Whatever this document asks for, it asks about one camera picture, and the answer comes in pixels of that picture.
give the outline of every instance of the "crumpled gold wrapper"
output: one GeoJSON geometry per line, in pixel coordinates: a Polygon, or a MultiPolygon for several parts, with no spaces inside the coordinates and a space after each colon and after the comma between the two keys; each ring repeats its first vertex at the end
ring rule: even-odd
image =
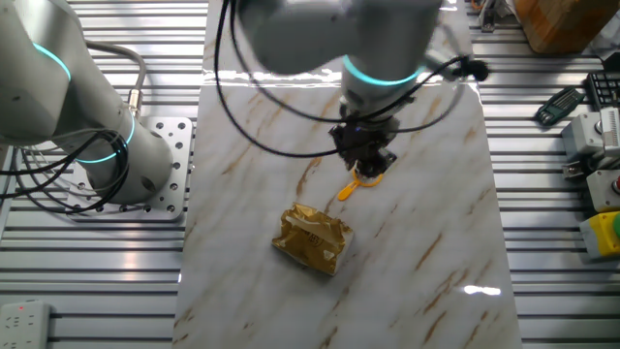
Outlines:
{"type": "Polygon", "coordinates": [[[281,236],[272,243],[303,265],[334,275],[351,240],[353,231],[340,219],[293,204],[282,213],[281,236]]]}

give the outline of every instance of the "mounting plate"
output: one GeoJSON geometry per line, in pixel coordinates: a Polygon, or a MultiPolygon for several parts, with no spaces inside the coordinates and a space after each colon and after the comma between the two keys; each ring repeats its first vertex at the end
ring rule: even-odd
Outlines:
{"type": "MultiPolygon", "coordinates": [[[[170,222],[178,219],[183,213],[185,204],[185,188],[187,184],[190,148],[193,135],[193,124],[187,117],[143,117],[141,124],[148,130],[158,133],[170,146],[172,152],[172,170],[164,187],[147,202],[136,206],[105,204],[103,210],[89,211],[80,214],[68,214],[77,222],[99,221],[148,221],[170,222]]],[[[83,185],[83,194],[92,191],[86,170],[79,165],[74,168],[73,182],[83,185]]],[[[67,204],[82,207],[90,206],[97,197],[86,198],[69,194],[67,204]]]]}

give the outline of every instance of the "black cable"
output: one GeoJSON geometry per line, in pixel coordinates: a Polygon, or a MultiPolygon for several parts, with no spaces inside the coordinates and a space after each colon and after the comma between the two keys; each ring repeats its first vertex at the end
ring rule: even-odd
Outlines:
{"type": "Polygon", "coordinates": [[[68,161],[70,156],[71,156],[71,154],[67,155],[66,157],[64,157],[64,158],[62,158],[62,159],[60,159],[60,160],[58,160],[58,161],[56,161],[54,163],[51,163],[51,164],[46,165],[46,166],[43,166],[43,167],[38,168],[36,170],[0,171],[0,175],[34,175],[34,174],[42,174],[45,171],[49,171],[49,170],[55,169],[58,166],[65,164],[68,161]]]}
{"type": "MultiPolygon", "coordinates": [[[[416,84],[414,87],[412,87],[409,91],[407,91],[405,94],[403,94],[403,96],[401,96],[399,99],[397,99],[395,102],[391,103],[390,105],[388,105],[385,108],[382,108],[378,111],[374,111],[370,114],[367,114],[365,116],[349,116],[346,119],[332,119],[332,118],[323,118],[323,117],[318,117],[315,115],[310,115],[306,112],[303,111],[299,111],[291,106],[289,106],[288,104],[284,103],[283,101],[279,100],[277,97],[275,97],[271,92],[269,92],[267,89],[265,89],[264,87],[261,86],[261,84],[254,79],[254,76],[250,73],[250,69],[248,67],[247,62],[245,61],[245,59],[243,58],[243,55],[241,54],[241,50],[239,49],[239,46],[237,44],[237,40],[236,40],[236,36],[235,36],[235,31],[234,31],[234,19],[236,16],[236,0],[227,0],[227,2],[231,3],[231,20],[230,20],[230,27],[231,27],[231,40],[232,40],[232,46],[234,48],[234,53],[237,57],[237,60],[239,61],[241,68],[243,69],[243,72],[245,74],[248,75],[250,81],[252,83],[254,83],[257,87],[257,89],[271,102],[275,103],[276,105],[278,105],[280,108],[286,110],[286,111],[290,111],[294,114],[297,114],[298,116],[310,119],[310,120],[314,120],[314,121],[319,121],[319,122],[327,122],[327,123],[355,123],[355,122],[360,122],[360,121],[367,121],[369,119],[372,119],[374,117],[377,116],[381,116],[386,112],[391,111],[392,109],[400,106],[402,103],[408,101],[411,96],[416,93],[421,86],[424,84],[424,82],[418,83],[416,84]]],[[[224,4],[222,6],[222,13],[221,16],[226,16],[226,11],[225,11],[225,7],[224,4]]],[[[441,74],[444,70],[446,70],[450,65],[457,63],[457,62],[462,62],[465,59],[468,59],[467,56],[465,55],[460,55],[457,57],[454,57],[453,59],[451,59],[450,61],[442,64],[439,68],[437,68],[425,81],[428,81],[430,78],[435,77],[439,74],[441,74]]]]}
{"type": "Polygon", "coordinates": [[[134,86],[134,88],[137,90],[142,89],[142,87],[144,86],[144,79],[146,78],[146,63],[144,63],[144,58],[142,58],[142,56],[140,56],[139,54],[137,54],[136,52],[128,48],[123,48],[123,47],[112,45],[112,44],[92,42],[90,40],[86,40],[86,46],[88,48],[96,49],[96,50],[103,51],[103,52],[110,52],[110,53],[124,55],[124,56],[129,57],[131,60],[135,61],[136,63],[138,63],[138,66],[139,66],[138,79],[136,80],[136,85],[134,86]]]}
{"type": "MultiPolygon", "coordinates": [[[[38,186],[36,186],[34,188],[25,189],[25,190],[23,190],[23,191],[21,191],[19,193],[0,195],[0,199],[14,199],[14,198],[18,198],[20,196],[24,196],[26,194],[34,193],[36,191],[39,191],[39,190],[41,190],[41,188],[47,187],[54,180],[56,180],[65,170],[67,170],[69,165],[71,165],[71,163],[79,156],[80,153],[82,153],[82,151],[84,151],[84,149],[86,147],[88,147],[90,144],[92,144],[93,142],[98,140],[100,137],[101,137],[101,133],[96,133],[92,138],[90,138],[88,141],[86,141],[86,143],[84,143],[84,145],[82,145],[78,150],[76,150],[74,153],[72,153],[72,154],[68,155],[66,158],[64,158],[63,160],[65,160],[65,162],[64,162],[63,167],[60,168],[59,171],[57,171],[50,179],[45,181],[43,184],[38,185],[38,186]]],[[[27,171],[22,171],[22,172],[21,171],[16,171],[16,172],[9,171],[9,173],[16,174],[16,175],[28,175],[29,174],[29,172],[27,172],[27,171]]]]}
{"type": "Polygon", "coordinates": [[[454,96],[454,98],[452,99],[452,102],[450,103],[450,105],[448,106],[448,108],[446,109],[446,111],[444,111],[441,115],[439,115],[436,119],[434,119],[433,121],[430,121],[427,124],[418,126],[418,127],[412,127],[412,128],[406,128],[406,129],[399,129],[399,130],[394,130],[394,131],[387,131],[388,133],[392,133],[392,134],[404,134],[404,133],[412,133],[412,132],[418,132],[418,131],[422,131],[425,130],[431,126],[434,126],[438,123],[440,123],[441,121],[443,121],[446,117],[448,117],[448,115],[450,115],[450,113],[454,110],[454,107],[456,107],[456,104],[459,102],[461,96],[462,96],[462,90],[459,92],[456,92],[457,94],[454,96]]]}
{"type": "Polygon", "coordinates": [[[285,152],[285,151],[279,151],[279,150],[273,149],[267,145],[260,143],[255,138],[250,136],[247,133],[247,131],[245,131],[243,127],[241,127],[241,125],[239,125],[238,121],[234,118],[233,113],[231,112],[231,109],[229,108],[228,103],[226,102],[226,98],[224,97],[224,92],[222,91],[222,84],[220,83],[220,73],[219,73],[220,71],[220,46],[222,44],[222,33],[224,32],[224,24],[226,23],[226,11],[229,6],[229,1],[230,0],[224,0],[222,2],[222,13],[220,14],[220,21],[217,26],[217,34],[215,35],[215,52],[214,52],[214,57],[213,57],[213,70],[215,72],[215,87],[217,89],[217,94],[220,99],[220,103],[222,104],[222,108],[224,108],[224,112],[226,113],[226,116],[228,117],[228,119],[231,121],[232,125],[234,125],[237,131],[239,131],[239,133],[241,133],[241,135],[243,135],[243,137],[245,137],[245,139],[248,140],[251,144],[259,147],[260,149],[264,151],[267,151],[267,152],[270,152],[272,154],[279,155],[279,156],[286,156],[286,157],[296,158],[296,159],[307,159],[307,158],[315,158],[315,157],[333,155],[341,151],[346,151],[347,149],[333,149],[330,151],[323,151],[323,152],[309,153],[309,154],[296,154],[296,153],[290,153],[290,152],[285,152]]]}
{"type": "MultiPolygon", "coordinates": [[[[48,196],[52,201],[54,201],[55,203],[64,206],[65,208],[68,208],[69,210],[63,209],[63,208],[58,208],[58,207],[47,207],[44,206],[43,204],[41,204],[37,199],[35,199],[31,194],[26,194],[26,196],[28,197],[28,199],[30,199],[30,201],[35,204],[36,206],[38,206],[39,208],[48,211],[48,212],[53,212],[53,213],[67,213],[67,214],[75,214],[75,213],[82,213],[82,212],[86,212],[88,210],[93,210],[93,209],[97,209],[99,207],[104,206],[105,204],[107,204],[109,202],[109,200],[111,200],[111,198],[113,198],[118,191],[120,190],[120,188],[123,186],[123,184],[125,183],[125,180],[127,179],[127,175],[128,175],[128,170],[129,170],[129,164],[128,164],[128,153],[127,153],[127,149],[125,147],[125,143],[122,139],[119,139],[118,137],[116,137],[115,139],[112,139],[110,142],[110,145],[112,145],[112,148],[115,152],[117,152],[117,156],[116,156],[116,169],[118,170],[118,173],[116,174],[116,176],[122,175],[122,177],[120,178],[120,180],[116,180],[116,183],[109,189],[109,191],[106,193],[105,196],[103,196],[99,201],[97,201],[96,203],[94,203],[91,206],[88,207],[75,207],[75,206],[70,206],[62,201],[60,201],[59,199],[57,199],[56,197],[54,197],[53,195],[51,195],[51,193],[46,189],[46,188],[42,188],[41,192],[43,192],[46,196],[48,196]]],[[[28,170],[30,170],[30,164],[27,161],[27,153],[25,150],[21,150],[21,154],[22,157],[24,159],[24,163],[26,165],[26,168],[28,170]]],[[[14,164],[16,166],[16,150],[14,150],[14,164]]],[[[33,182],[36,185],[40,185],[39,180],[35,177],[34,174],[30,175],[33,182]]],[[[19,185],[19,187],[21,189],[24,188],[23,182],[21,181],[21,177],[17,177],[17,183],[19,185]]]]}
{"type": "MultiPolygon", "coordinates": [[[[35,186],[33,188],[23,189],[23,190],[21,190],[18,193],[15,192],[13,194],[3,194],[3,195],[0,195],[0,199],[14,199],[14,198],[25,196],[25,195],[28,195],[28,194],[31,194],[31,193],[34,193],[34,192],[41,191],[43,188],[46,188],[54,180],[56,180],[59,176],[61,176],[62,173],[65,170],[67,170],[67,168],[78,158],[78,156],[88,146],[90,146],[93,142],[95,142],[98,139],[105,139],[106,141],[108,141],[110,143],[121,142],[123,145],[120,147],[120,149],[117,149],[115,151],[117,151],[117,155],[120,156],[121,161],[126,161],[127,160],[127,149],[125,148],[124,140],[122,140],[120,137],[118,137],[116,132],[111,132],[111,131],[97,132],[92,138],[90,138],[88,141],[86,141],[80,148],[78,148],[76,151],[74,151],[73,153],[71,153],[67,157],[65,157],[63,160],[61,160],[61,161],[64,161],[63,166],[60,168],[60,170],[57,170],[56,173],[52,177],[50,177],[48,180],[46,180],[44,183],[42,183],[40,185],[37,185],[37,186],[35,186]]],[[[25,173],[25,174],[22,174],[22,175],[30,175],[30,174],[38,174],[40,172],[41,172],[41,170],[39,170],[39,169],[36,170],[36,171],[30,171],[30,172],[28,172],[28,171],[22,171],[22,172],[19,172],[19,171],[9,171],[9,173],[17,174],[17,175],[20,175],[19,173],[25,173]]]]}

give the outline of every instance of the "power strip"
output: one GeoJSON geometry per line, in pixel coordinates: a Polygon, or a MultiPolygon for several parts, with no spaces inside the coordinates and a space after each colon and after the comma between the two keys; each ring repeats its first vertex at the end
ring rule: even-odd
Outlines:
{"type": "Polygon", "coordinates": [[[1,349],[46,349],[49,305],[42,301],[5,304],[0,308],[1,349]]]}

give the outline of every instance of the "metal slat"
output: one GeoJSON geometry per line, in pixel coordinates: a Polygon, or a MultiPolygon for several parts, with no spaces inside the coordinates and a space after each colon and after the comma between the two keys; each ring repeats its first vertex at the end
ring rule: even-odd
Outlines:
{"type": "Polygon", "coordinates": [[[23,270],[0,271],[2,282],[177,282],[178,271],[144,272],[144,271],[47,271],[33,272],[23,270]]]}
{"type": "MultiPolygon", "coordinates": [[[[178,227],[184,226],[184,220],[186,217],[182,217],[182,220],[178,223],[140,223],[140,227],[143,229],[151,230],[178,230],[178,227]]],[[[6,230],[41,230],[41,229],[64,229],[67,230],[70,227],[76,227],[76,222],[71,218],[63,214],[55,214],[48,212],[37,212],[36,216],[33,216],[32,212],[12,212],[7,219],[6,230]]],[[[78,228],[81,230],[97,230],[102,227],[115,228],[122,230],[123,228],[131,229],[131,226],[123,225],[121,223],[109,223],[109,224],[95,224],[95,223],[80,223],[78,228]]]]}
{"type": "MultiPolygon", "coordinates": [[[[536,114],[536,111],[541,107],[540,104],[523,104],[517,105],[511,102],[511,97],[506,98],[506,103],[503,104],[488,104],[482,105],[484,110],[485,119],[529,119],[531,120],[536,114]]],[[[577,116],[581,113],[589,112],[589,108],[586,105],[579,105],[571,112],[571,116],[577,116]]]]}
{"type": "Polygon", "coordinates": [[[580,295],[599,295],[599,296],[620,296],[620,283],[609,282],[589,282],[577,285],[561,283],[519,283],[513,286],[518,295],[561,295],[561,294],[580,294],[580,295]]]}
{"type": "Polygon", "coordinates": [[[172,339],[173,318],[78,318],[49,321],[49,338],[172,339]]]}
{"type": "Polygon", "coordinates": [[[562,139],[558,138],[490,138],[488,144],[491,155],[510,153],[565,154],[562,139]]]}
{"type": "Polygon", "coordinates": [[[506,241],[506,249],[509,252],[549,252],[549,251],[575,251],[585,252],[585,243],[581,240],[535,240],[535,241],[506,241]]]}
{"type": "Polygon", "coordinates": [[[101,341],[62,341],[51,342],[47,345],[47,349],[170,349],[171,344],[168,342],[101,342],[101,341]]]}
{"type": "Polygon", "coordinates": [[[3,239],[0,248],[5,251],[10,250],[131,250],[131,251],[181,251],[183,241],[109,241],[109,240],[24,240],[24,239],[3,239]]]}
{"type": "Polygon", "coordinates": [[[523,349],[618,349],[618,343],[523,343],[523,349]]]}
{"type": "Polygon", "coordinates": [[[517,211],[501,212],[504,229],[574,229],[585,220],[582,212],[517,211]]]}
{"type": "Polygon", "coordinates": [[[602,316],[617,315],[620,297],[516,297],[519,315],[526,316],[602,316]]]}
{"type": "Polygon", "coordinates": [[[480,89],[486,87],[567,87],[579,85],[586,79],[585,73],[499,73],[491,74],[480,83],[480,89]]]}
{"type": "Polygon", "coordinates": [[[0,253],[0,270],[156,270],[178,271],[180,252],[0,253]]]}
{"type": "Polygon", "coordinates": [[[620,320],[594,319],[556,319],[528,318],[519,319],[519,328],[524,340],[558,339],[570,342],[570,339],[608,339],[613,340],[616,348],[620,347],[620,320]]]}
{"type": "Polygon", "coordinates": [[[583,203],[578,200],[566,201],[500,201],[500,210],[539,209],[539,210],[581,210],[583,203]]]}
{"type": "Polygon", "coordinates": [[[514,270],[511,274],[514,283],[540,283],[543,285],[560,284],[565,292],[579,290],[579,286],[591,282],[613,283],[620,282],[620,273],[617,271],[595,271],[595,270],[568,270],[563,272],[551,271],[527,271],[518,272],[514,270]]]}
{"type": "Polygon", "coordinates": [[[584,252],[512,252],[508,254],[511,272],[616,272],[619,262],[589,263],[584,252]]]}
{"type": "Polygon", "coordinates": [[[53,295],[0,295],[0,303],[39,300],[52,305],[58,315],[156,315],[173,316],[176,295],[106,295],[69,294],[53,295]]]}
{"type": "Polygon", "coordinates": [[[70,240],[183,240],[185,233],[158,232],[158,231],[120,231],[120,232],[96,232],[96,231],[51,231],[51,232],[28,232],[13,231],[5,232],[3,240],[7,239],[70,239],[70,240]]]}
{"type": "Polygon", "coordinates": [[[97,283],[97,282],[3,282],[0,293],[7,292],[93,292],[93,293],[168,293],[178,290],[176,282],[170,283],[97,283]]]}
{"type": "Polygon", "coordinates": [[[82,17],[79,19],[84,30],[143,30],[189,29],[201,30],[206,26],[206,15],[200,16],[124,16],[124,17],[82,17]]]}
{"type": "Polygon", "coordinates": [[[494,174],[498,191],[576,191],[582,186],[567,182],[561,174],[494,174]]]}

